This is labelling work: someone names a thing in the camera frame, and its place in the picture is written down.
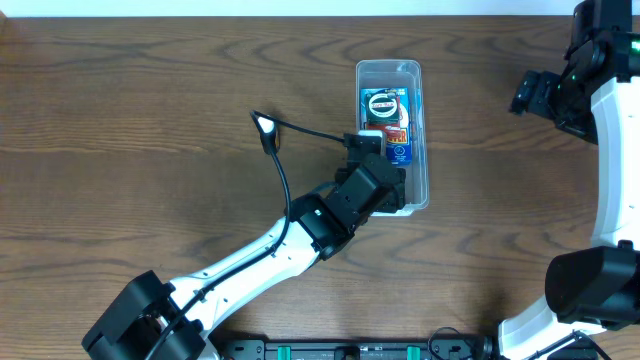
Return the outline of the green round tin box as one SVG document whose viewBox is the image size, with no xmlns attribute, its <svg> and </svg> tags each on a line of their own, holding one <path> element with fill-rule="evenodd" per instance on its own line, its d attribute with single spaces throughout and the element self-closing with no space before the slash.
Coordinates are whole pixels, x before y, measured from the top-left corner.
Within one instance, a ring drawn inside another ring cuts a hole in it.
<svg viewBox="0 0 640 360">
<path fill-rule="evenodd" d="M 370 125 L 397 125 L 400 121 L 399 96 L 395 92 L 367 94 L 365 110 Z"/>
</svg>

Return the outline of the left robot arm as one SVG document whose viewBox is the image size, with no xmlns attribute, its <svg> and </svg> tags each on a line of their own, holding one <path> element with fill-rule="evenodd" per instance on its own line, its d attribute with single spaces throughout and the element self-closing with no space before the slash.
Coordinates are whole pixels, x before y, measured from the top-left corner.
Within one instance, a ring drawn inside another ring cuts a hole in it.
<svg viewBox="0 0 640 360">
<path fill-rule="evenodd" d="M 208 337 L 274 285 L 327 260 L 388 202 L 401 203 L 406 174 L 366 155 L 327 195 L 308 193 L 254 242 L 223 260 L 162 282 L 147 271 L 118 294 L 81 341 L 93 359 L 215 359 Z"/>
</svg>

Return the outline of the red medicine box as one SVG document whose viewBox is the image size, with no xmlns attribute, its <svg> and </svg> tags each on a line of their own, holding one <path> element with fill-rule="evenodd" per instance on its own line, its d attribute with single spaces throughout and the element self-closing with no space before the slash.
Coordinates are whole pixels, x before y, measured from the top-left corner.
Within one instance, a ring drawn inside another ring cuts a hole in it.
<svg viewBox="0 0 640 360">
<path fill-rule="evenodd" d="M 406 114 L 406 109 L 403 107 L 401 102 L 400 121 L 397 125 L 370 125 L 366 119 L 365 128 L 367 130 L 382 130 L 387 136 L 387 141 L 392 144 L 405 145 L 409 143 L 409 119 L 408 115 Z"/>
</svg>

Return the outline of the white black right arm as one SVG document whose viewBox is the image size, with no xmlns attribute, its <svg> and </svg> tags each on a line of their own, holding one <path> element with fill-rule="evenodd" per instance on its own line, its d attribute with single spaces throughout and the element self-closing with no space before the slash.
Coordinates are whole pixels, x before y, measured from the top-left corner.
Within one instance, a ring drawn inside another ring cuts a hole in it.
<svg viewBox="0 0 640 360">
<path fill-rule="evenodd" d="M 639 35 L 630 0 L 584 0 L 561 73 L 528 71 L 510 110 L 595 145 L 587 248 L 553 258 L 544 293 L 503 320 L 497 359 L 605 359 L 594 336 L 639 323 Z"/>
</svg>

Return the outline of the blue Kool Fever box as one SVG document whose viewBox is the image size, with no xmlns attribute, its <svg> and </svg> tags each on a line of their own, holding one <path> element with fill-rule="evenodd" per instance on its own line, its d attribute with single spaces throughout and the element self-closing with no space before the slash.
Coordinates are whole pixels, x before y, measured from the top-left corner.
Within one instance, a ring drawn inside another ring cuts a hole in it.
<svg viewBox="0 0 640 360">
<path fill-rule="evenodd" d="M 365 128 L 366 115 L 365 115 L 365 102 L 367 94 L 375 94 L 378 92 L 395 92 L 400 97 L 400 102 L 406 109 L 406 114 L 409 119 L 409 143 L 405 145 L 392 144 L 386 142 L 386 156 L 389 161 L 397 166 L 408 166 L 412 162 L 412 135 L 411 135 L 411 117 L 410 117 L 410 102 L 408 96 L 408 89 L 406 87 L 391 87 L 391 88 L 363 88 L 360 90 L 360 107 L 361 107 L 361 127 Z"/>
</svg>

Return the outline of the dark bottle white cap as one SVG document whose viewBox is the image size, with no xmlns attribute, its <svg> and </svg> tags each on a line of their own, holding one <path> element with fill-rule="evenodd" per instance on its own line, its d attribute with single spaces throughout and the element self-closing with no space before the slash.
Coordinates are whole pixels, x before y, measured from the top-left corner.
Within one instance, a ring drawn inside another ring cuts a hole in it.
<svg viewBox="0 0 640 360">
<path fill-rule="evenodd" d="M 263 115 L 257 115 L 256 125 L 264 152 L 267 155 L 277 153 L 279 150 L 279 133 L 277 124 L 271 118 Z"/>
</svg>

